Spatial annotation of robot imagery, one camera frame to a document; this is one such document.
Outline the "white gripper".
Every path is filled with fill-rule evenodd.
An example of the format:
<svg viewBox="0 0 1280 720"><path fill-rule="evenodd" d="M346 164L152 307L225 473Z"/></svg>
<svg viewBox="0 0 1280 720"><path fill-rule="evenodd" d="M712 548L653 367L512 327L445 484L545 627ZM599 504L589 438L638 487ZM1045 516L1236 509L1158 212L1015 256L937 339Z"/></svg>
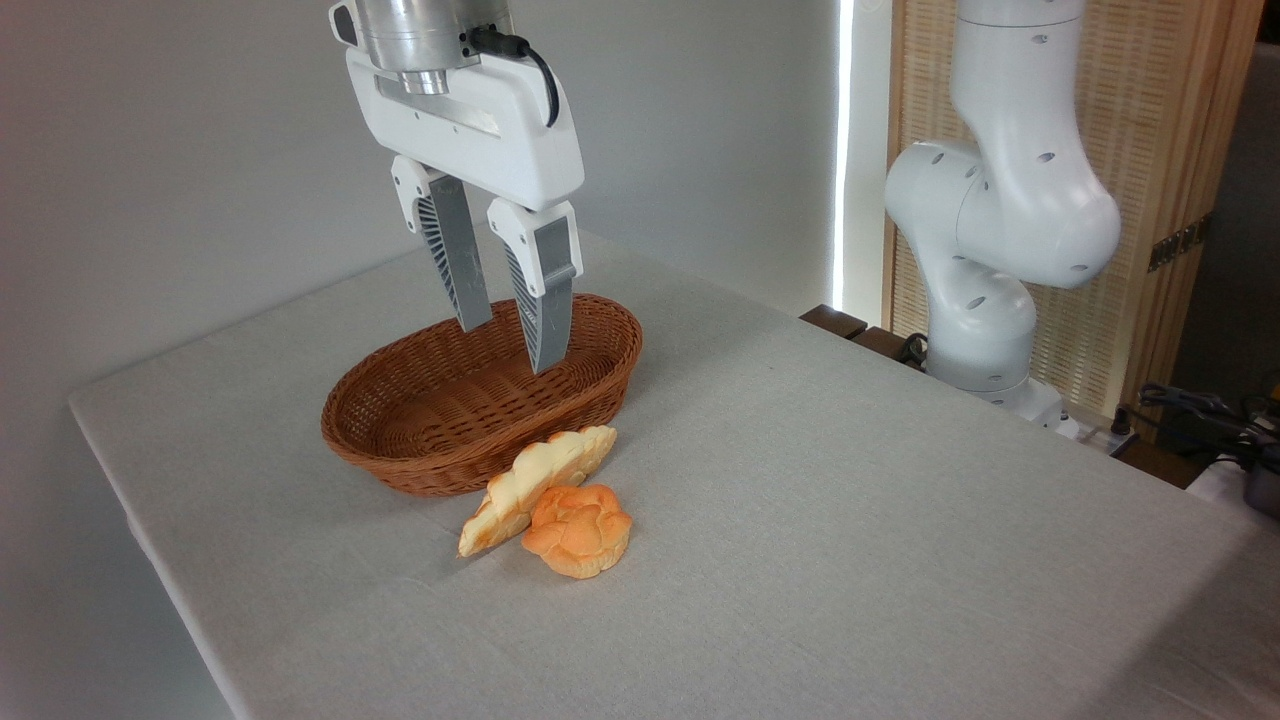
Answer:
<svg viewBox="0 0 1280 720"><path fill-rule="evenodd" d="M462 331L492 319L466 182L503 197L486 217L506 245L532 373L562 361L582 274L562 201L582 184L582 156L556 77L531 53L497 49L515 33L508 4L338 3L330 26L372 137L399 154L390 173L404 224Z"/></svg>

